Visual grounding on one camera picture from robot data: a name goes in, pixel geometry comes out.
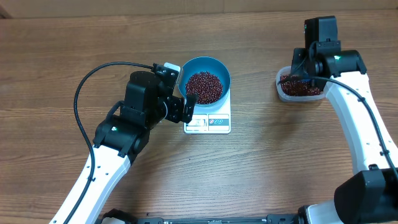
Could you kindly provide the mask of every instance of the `plastic container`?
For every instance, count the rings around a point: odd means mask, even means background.
[[[317,96],[289,96],[283,92],[282,87],[278,82],[280,81],[281,75],[288,75],[290,74],[290,66],[286,66],[279,70],[278,74],[276,75],[276,90],[278,91],[279,99],[283,102],[308,102],[314,100],[322,100],[325,97],[325,94],[322,92],[321,95]]]
[[[227,92],[231,86],[231,75],[228,69],[219,60],[212,57],[197,57],[188,61],[183,67],[183,75],[180,78],[180,83],[178,84],[178,89],[181,95],[186,98],[187,91],[185,91],[185,85],[187,84],[189,78],[195,73],[209,71],[211,74],[216,75],[221,84],[223,84],[223,93],[218,101],[210,103],[207,105],[196,104],[199,107],[214,107],[222,106],[227,99]]]

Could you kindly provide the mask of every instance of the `clear plastic container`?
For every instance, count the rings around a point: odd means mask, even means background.
[[[278,91],[279,99],[283,102],[308,102],[314,100],[321,100],[325,97],[325,94],[322,92],[321,95],[317,96],[289,96],[283,92],[282,87],[278,84],[280,81],[281,75],[288,75],[290,74],[290,66],[286,66],[279,70],[278,74],[276,75],[276,89]]]

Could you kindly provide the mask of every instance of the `wooden table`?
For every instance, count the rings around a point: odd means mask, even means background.
[[[344,49],[358,50],[379,111],[398,139],[398,11],[268,12],[0,21],[0,223],[47,223],[88,150],[73,116],[80,80],[105,62],[183,65],[220,59],[232,76],[232,132],[187,135],[163,122],[109,197],[137,217],[252,217],[294,213],[331,199],[352,176],[340,122],[327,100],[282,103],[278,70],[304,45],[305,19],[335,15]],[[90,139],[124,98],[130,67],[84,85]]]

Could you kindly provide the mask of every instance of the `pile of red beans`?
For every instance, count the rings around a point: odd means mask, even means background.
[[[280,80],[283,81],[288,78],[289,75],[280,76]],[[289,96],[316,96],[320,95],[321,91],[317,87],[311,87],[310,82],[294,80],[294,76],[291,80],[280,84],[282,91]]]
[[[192,75],[185,85],[188,95],[198,95],[197,103],[201,105],[218,101],[223,94],[223,84],[220,79],[209,71]]]

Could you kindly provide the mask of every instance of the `white digital scale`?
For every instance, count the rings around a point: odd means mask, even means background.
[[[229,134],[231,132],[231,90],[216,105],[196,105],[192,121],[184,123],[187,134]]]
[[[211,57],[191,59],[183,66],[178,89],[181,95],[186,97],[185,85],[192,75],[200,72],[216,75],[223,85],[223,93],[221,98],[212,104],[196,104],[192,121],[188,124],[184,123],[184,131],[187,134],[229,134],[231,132],[231,76],[223,63]]]

